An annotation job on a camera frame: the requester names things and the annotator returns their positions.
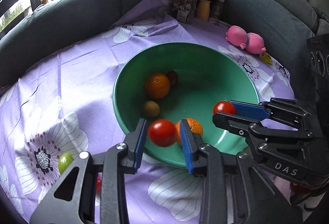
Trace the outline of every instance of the yellow bottle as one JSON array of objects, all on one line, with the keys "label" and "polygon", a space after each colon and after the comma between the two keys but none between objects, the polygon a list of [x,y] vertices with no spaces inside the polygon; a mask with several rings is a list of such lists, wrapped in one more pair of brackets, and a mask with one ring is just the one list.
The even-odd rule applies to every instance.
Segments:
[{"label": "yellow bottle", "polygon": [[210,14],[210,1],[208,0],[200,0],[198,8],[196,10],[196,17],[208,21]]}]

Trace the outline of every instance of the pig plush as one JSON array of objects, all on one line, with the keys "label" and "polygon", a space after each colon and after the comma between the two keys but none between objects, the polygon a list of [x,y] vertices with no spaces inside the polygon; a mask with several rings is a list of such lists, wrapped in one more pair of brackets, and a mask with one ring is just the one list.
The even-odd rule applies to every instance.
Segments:
[{"label": "pig plush", "polygon": [[261,54],[266,51],[264,40],[255,33],[248,33],[239,26],[231,26],[226,32],[226,40],[232,45],[246,49],[251,54]]}]

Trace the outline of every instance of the green bowl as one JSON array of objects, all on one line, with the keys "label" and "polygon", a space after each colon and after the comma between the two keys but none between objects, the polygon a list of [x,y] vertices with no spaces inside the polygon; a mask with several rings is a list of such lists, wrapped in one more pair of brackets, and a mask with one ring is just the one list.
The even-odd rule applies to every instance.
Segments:
[{"label": "green bowl", "polygon": [[[113,90],[116,119],[125,134],[134,131],[139,118],[145,118],[143,104],[150,100],[144,91],[146,78],[155,72],[176,71],[178,83],[156,103],[160,114],[150,122],[166,118],[174,124],[194,118],[203,126],[203,140],[221,152],[236,154],[247,144],[243,137],[216,128],[213,106],[218,101],[237,100],[258,103],[257,91],[248,75],[233,60],[220,52],[191,43],[165,43],[142,50],[120,71]],[[147,138],[147,155],[168,165],[185,168],[182,148],[162,148]]]}]

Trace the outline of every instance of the yellow tag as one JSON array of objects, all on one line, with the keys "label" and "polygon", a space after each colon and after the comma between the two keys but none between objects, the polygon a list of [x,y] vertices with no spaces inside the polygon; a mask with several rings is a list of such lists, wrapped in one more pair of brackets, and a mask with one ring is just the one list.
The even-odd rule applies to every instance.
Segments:
[{"label": "yellow tag", "polygon": [[260,54],[259,58],[261,59],[261,61],[263,63],[267,63],[267,64],[270,64],[270,65],[272,65],[272,63],[273,63],[271,56],[267,52],[263,52],[262,54]]}]

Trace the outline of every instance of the bed sheet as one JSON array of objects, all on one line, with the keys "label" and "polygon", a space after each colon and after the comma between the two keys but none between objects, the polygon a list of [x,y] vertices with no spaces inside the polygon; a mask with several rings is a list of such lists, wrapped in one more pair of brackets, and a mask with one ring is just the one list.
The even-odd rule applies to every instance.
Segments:
[{"label": "bed sheet", "polygon": [[[25,220],[59,177],[60,155],[101,153],[123,141],[112,106],[113,85],[122,66],[146,47],[165,42],[205,45],[236,61],[261,101],[294,99],[289,73],[276,60],[265,64],[232,46],[225,39],[226,28],[199,19],[177,22],[166,14],[170,4],[171,0],[143,0],[109,31],[52,54],[3,91],[1,186]],[[272,121],[264,124],[285,128]],[[202,178],[144,155],[138,173],[127,175],[125,182],[131,224],[198,223]],[[99,196],[95,206],[98,220]],[[230,202],[228,211],[231,223]]]}]

